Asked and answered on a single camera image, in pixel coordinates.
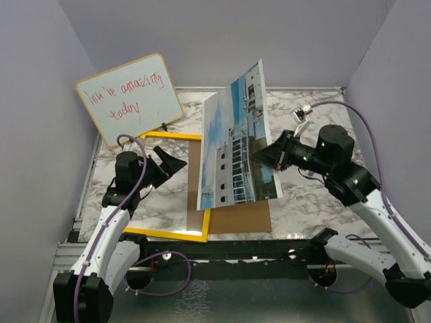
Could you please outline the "photo of white building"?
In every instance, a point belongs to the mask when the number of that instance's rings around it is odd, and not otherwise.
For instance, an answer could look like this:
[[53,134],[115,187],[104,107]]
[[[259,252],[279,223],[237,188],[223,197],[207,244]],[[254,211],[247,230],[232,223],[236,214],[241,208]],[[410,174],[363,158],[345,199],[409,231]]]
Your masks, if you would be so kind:
[[280,198],[277,172],[253,160],[272,143],[262,61],[206,99],[202,113],[197,210]]

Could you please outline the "small whiteboard yellow rim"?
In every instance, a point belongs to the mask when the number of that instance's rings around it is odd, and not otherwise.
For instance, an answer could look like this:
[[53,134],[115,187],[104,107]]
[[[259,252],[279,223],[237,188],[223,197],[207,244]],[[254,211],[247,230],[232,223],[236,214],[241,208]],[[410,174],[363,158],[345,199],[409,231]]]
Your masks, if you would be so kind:
[[183,117],[183,107],[159,53],[76,83],[76,91],[107,146],[122,134],[139,137]]

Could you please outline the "yellow picture frame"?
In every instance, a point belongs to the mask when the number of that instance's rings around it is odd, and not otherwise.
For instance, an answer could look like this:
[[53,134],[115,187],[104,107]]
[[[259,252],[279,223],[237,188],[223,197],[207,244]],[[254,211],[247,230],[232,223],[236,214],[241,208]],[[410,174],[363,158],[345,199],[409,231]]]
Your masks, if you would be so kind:
[[[150,131],[140,136],[141,139],[146,139],[147,137],[159,137],[164,139],[176,139],[183,141],[200,141],[201,135],[183,134],[183,133],[169,133],[169,132],[156,132]],[[128,234],[141,234],[152,238],[164,238],[169,240],[182,240],[190,242],[202,242],[206,243],[208,239],[209,231],[209,220],[210,220],[211,210],[204,210],[202,218],[202,227],[199,235],[193,234],[192,231],[157,231],[151,229],[142,229],[138,227],[131,227],[130,225],[124,229],[124,233]]]

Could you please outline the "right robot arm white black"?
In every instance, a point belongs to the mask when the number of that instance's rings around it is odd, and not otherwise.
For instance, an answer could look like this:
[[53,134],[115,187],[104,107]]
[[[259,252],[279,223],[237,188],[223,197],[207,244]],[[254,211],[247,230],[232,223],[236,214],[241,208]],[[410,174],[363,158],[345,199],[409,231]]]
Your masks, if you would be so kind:
[[277,171],[296,166],[320,174],[325,188],[358,215],[387,247],[389,255],[324,229],[309,247],[317,263],[338,260],[382,283],[389,295],[407,308],[430,300],[430,246],[392,210],[378,180],[352,161],[354,140],[334,124],[323,126],[315,147],[302,144],[293,131],[253,153],[252,159]]

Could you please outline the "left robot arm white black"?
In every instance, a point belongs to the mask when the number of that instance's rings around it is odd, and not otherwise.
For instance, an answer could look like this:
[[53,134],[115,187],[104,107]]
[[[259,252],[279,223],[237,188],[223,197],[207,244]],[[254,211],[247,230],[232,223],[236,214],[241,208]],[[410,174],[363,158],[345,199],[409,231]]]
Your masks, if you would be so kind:
[[102,210],[89,242],[71,269],[55,277],[58,322],[109,321],[114,294],[123,277],[133,264],[147,261],[146,238],[123,231],[141,201],[141,190],[158,188],[187,165],[160,147],[154,151],[161,164],[134,151],[117,155],[115,176],[102,198]]

